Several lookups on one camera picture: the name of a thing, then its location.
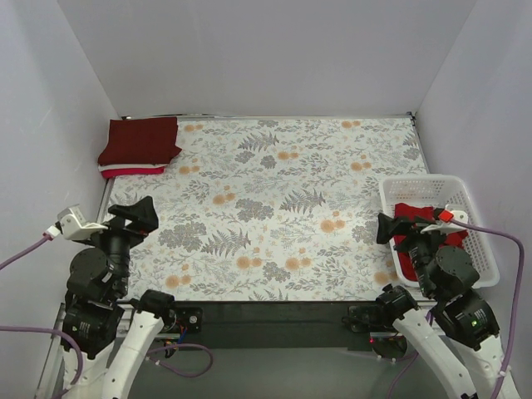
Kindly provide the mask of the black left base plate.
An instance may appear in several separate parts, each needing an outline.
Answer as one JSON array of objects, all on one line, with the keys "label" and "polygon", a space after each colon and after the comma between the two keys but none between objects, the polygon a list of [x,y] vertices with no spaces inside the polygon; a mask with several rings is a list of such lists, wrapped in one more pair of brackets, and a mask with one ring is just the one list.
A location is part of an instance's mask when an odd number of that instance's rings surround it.
[{"label": "black left base plate", "polygon": [[200,333],[204,312],[202,308],[186,307],[170,310],[170,320],[162,330],[163,333]]}]

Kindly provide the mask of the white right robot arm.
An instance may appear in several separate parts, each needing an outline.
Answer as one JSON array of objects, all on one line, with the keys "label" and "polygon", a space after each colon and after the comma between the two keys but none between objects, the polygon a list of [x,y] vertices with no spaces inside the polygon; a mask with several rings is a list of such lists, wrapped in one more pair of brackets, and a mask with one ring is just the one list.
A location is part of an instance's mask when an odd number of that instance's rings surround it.
[{"label": "white right robot arm", "polygon": [[435,304],[423,313],[405,288],[388,285],[376,300],[377,323],[414,346],[448,397],[517,398],[510,371],[515,325],[503,343],[491,306],[473,288],[480,275],[471,256],[446,244],[448,234],[465,229],[489,231],[458,210],[436,209],[433,219],[378,215],[377,243],[402,238],[394,249],[409,256],[421,294]]}]

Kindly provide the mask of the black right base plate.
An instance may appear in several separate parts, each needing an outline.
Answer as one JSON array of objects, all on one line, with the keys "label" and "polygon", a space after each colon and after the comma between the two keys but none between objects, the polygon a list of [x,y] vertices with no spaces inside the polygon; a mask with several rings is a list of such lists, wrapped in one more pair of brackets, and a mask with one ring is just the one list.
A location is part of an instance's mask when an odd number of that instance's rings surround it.
[{"label": "black right base plate", "polygon": [[376,304],[363,304],[349,307],[348,319],[359,331],[390,332],[393,330],[392,327],[385,324],[385,314]]}]

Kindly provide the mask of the bright red t-shirt in basket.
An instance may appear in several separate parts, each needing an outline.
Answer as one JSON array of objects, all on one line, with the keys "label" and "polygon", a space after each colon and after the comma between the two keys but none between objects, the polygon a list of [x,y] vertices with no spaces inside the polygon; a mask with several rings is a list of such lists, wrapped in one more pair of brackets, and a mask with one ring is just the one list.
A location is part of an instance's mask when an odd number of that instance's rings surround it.
[{"label": "bright red t-shirt in basket", "polygon": [[[397,217],[406,217],[410,221],[416,221],[418,219],[424,219],[431,222],[437,221],[437,216],[443,211],[443,208],[436,208],[433,206],[424,206],[416,207],[408,205],[406,203],[395,204],[394,207],[394,216]],[[443,246],[455,246],[458,248],[464,248],[464,240],[469,236],[469,233],[462,229],[457,232],[452,232],[446,235],[444,241],[436,246],[436,248],[441,248]],[[401,249],[406,249],[406,246],[403,243],[406,242],[410,245],[409,249],[413,249],[416,244],[427,244],[428,249],[431,249],[431,236],[429,234],[418,234],[414,237],[398,235],[394,237],[394,243],[396,246],[399,246]],[[417,276],[414,265],[412,263],[410,252],[398,252],[397,257],[401,266],[401,272],[404,278],[407,281],[416,283]]]}]

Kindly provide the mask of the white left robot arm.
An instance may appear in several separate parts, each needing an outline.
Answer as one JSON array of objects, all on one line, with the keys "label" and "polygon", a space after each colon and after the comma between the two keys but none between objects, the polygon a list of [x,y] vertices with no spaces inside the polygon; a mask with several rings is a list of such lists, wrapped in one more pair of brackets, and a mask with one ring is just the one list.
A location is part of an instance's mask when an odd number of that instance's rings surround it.
[{"label": "white left robot arm", "polygon": [[70,264],[62,322],[62,397],[126,398],[142,361],[159,333],[177,321],[168,293],[149,289],[133,302],[126,337],[115,349],[128,294],[131,250],[159,227],[152,197],[133,205],[114,204],[111,219],[89,222],[78,206],[64,209],[56,227],[70,241],[85,245]]}]

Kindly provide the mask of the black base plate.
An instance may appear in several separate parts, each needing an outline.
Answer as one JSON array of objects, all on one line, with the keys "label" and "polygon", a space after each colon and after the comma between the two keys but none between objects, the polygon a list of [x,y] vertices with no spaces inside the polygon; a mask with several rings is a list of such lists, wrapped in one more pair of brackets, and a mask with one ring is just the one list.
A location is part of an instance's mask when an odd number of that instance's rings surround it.
[{"label": "black base plate", "polygon": [[376,304],[363,304],[349,307],[348,319],[359,331],[390,332],[393,330],[392,327],[385,324],[385,314]]},{"label": "black base plate", "polygon": [[202,308],[186,307],[170,310],[170,320],[162,330],[163,333],[200,333],[204,312]]}]

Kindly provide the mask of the white plastic laundry basket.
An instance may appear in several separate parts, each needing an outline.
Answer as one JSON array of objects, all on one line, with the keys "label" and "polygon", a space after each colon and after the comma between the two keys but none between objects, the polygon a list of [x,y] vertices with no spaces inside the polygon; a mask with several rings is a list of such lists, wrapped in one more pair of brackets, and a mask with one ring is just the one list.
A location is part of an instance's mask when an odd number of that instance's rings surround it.
[{"label": "white plastic laundry basket", "polygon": [[[453,175],[394,175],[379,182],[382,212],[393,217],[397,204],[412,208],[408,215],[427,216],[424,208],[449,208],[464,211],[470,224],[478,224],[480,218],[474,201],[465,183]],[[471,256],[473,266],[480,275],[475,288],[494,287],[500,280],[500,273],[490,243],[485,234],[474,230],[454,234],[461,236],[461,247]]]}]

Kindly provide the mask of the folded cream t-shirt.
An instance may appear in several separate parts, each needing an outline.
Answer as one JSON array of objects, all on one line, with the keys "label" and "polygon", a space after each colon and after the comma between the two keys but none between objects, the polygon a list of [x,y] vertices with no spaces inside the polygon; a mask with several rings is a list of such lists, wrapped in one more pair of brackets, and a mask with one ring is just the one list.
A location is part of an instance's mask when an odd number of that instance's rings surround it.
[{"label": "folded cream t-shirt", "polygon": [[124,170],[124,169],[157,169],[165,168],[168,164],[111,164],[98,165],[99,171],[104,170]]}]

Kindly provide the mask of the folded pink-red t-shirt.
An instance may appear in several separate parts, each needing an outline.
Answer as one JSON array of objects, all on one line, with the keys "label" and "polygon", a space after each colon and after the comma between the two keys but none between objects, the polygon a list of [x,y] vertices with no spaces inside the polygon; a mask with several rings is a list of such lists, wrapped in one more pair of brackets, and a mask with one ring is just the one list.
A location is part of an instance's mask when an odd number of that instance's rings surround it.
[{"label": "folded pink-red t-shirt", "polygon": [[164,166],[155,168],[121,168],[102,170],[101,175],[105,179],[112,179],[124,175],[160,175],[163,174],[164,171]]}]

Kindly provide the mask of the floral patterned table mat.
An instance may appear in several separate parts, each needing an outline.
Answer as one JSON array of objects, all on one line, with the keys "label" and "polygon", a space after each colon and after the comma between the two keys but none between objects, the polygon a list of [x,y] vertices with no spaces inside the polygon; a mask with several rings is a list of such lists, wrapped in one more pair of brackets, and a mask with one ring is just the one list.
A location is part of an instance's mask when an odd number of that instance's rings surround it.
[{"label": "floral patterned table mat", "polygon": [[372,300],[397,282],[378,186],[426,172],[411,117],[189,119],[177,144],[162,174],[104,192],[104,208],[151,196],[159,216],[131,252],[131,297]]}]

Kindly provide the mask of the dark red t-shirt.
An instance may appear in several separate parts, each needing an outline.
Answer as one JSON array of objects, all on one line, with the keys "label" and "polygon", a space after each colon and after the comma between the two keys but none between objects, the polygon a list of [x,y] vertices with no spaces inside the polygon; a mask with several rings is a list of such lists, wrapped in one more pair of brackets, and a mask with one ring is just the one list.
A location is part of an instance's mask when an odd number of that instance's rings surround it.
[{"label": "dark red t-shirt", "polygon": [[177,132],[176,117],[110,120],[108,142],[98,165],[169,164],[181,152]]}]

